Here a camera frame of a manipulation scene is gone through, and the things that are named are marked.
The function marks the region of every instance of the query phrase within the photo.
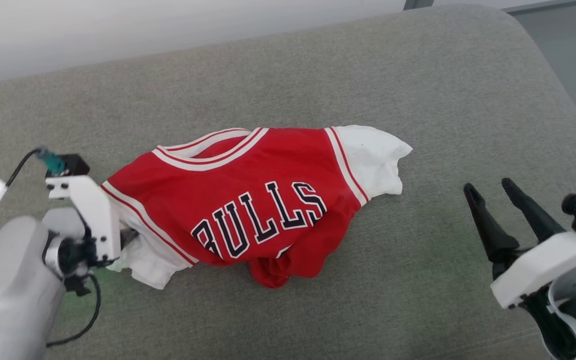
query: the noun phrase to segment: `jersey armhole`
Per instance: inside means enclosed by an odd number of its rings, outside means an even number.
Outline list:
[[[130,220],[128,226],[135,227],[138,233],[142,234],[146,239],[153,239],[151,243],[153,246],[158,244],[166,244],[166,248],[171,249],[173,253],[178,255],[178,259],[187,263],[187,267],[192,267],[199,262],[198,259],[187,253],[182,249],[162,228],[151,219],[146,212],[146,208],[136,199],[121,193],[118,189],[112,186],[108,181],[101,185],[101,189],[108,194],[110,202],[119,210],[119,218],[123,220]]]
[[[343,176],[343,180],[345,180],[345,184],[348,186],[350,191],[352,191],[359,204],[363,207],[366,205],[366,203],[368,203],[368,200],[370,199],[368,199],[368,195],[366,195],[364,189],[362,189],[362,187],[359,185],[359,182],[357,182],[357,179],[350,169],[348,158],[346,157],[346,152],[342,146],[341,141],[339,140],[338,133],[333,127],[327,127],[324,129],[324,131],[330,140],[330,145],[332,145],[334,157]]]

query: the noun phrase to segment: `gray robot arm casing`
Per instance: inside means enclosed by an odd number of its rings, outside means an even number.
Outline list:
[[[0,360],[40,359],[66,288],[44,264],[46,226],[30,216],[0,230]]]

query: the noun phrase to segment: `red fabric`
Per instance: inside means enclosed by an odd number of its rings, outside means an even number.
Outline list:
[[[195,158],[214,157],[238,146],[244,139],[221,141]],[[242,156],[206,171],[181,169],[149,152],[117,171],[108,182],[124,196],[141,203],[150,219],[196,259],[216,266],[249,262],[255,280],[269,288],[281,287],[290,276],[317,276],[327,255],[338,248],[352,217],[361,207],[346,184],[329,137],[322,129],[269,129]],[[301,210],[306,226],[282,228],[281,214],[265,186],[269,182],[276,182],[290,218],[295,217],[295,210]],[[319,214],[319,208],[300,200],[293,189],[294,182],[310,185],[326,205],[327,212],[314,226],[309,222],[307,211]],[[256,242],[256,228],[240,201],[245,193],[252,199],[261,228],[266,230],[267,220],[272,218],[279,231],[277,235]],[[249,243],[247,250],[236,258],[227,250],[213,216],[222,209],[232,243],[240,246],[238,231],[225,208],[230,202],[236,206]],[[210,224],[221,257],[191,235],[204,219]],[[290,248],[277,258],[288,246]]]

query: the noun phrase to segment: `gray fabric upholstery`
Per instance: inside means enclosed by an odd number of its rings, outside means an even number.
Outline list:
[[[230,127],[370,125],[414,151],[401,196],[356,216],[314,279],[256,284],[244,264],[199,265],[151,289],[99,270],[103,304],[48,359],[538,359],[537,327],[502,310],[462,186],[473,182],[510,234],[533,244],[505,198],[509,176],[565,226],[576,192],[576,109],[507,14],[483,6],[405,11],[315,30],[0,82],[0,176],[38,144],[89,162],[102,182],[157,144]],[[0,226],[41,217],[31,161]],[[68,294],[53,338],[80,330],[94,296]]]

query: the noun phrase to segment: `bulls jersey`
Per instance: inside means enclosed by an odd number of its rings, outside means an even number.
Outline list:
[[[113,270],[163,289],[197,262],[248,262],[269,288],[312,278],[371,198],[402,193],[412,148],[366,126],[227,129],[157,146],[101,188],[139,236]]]

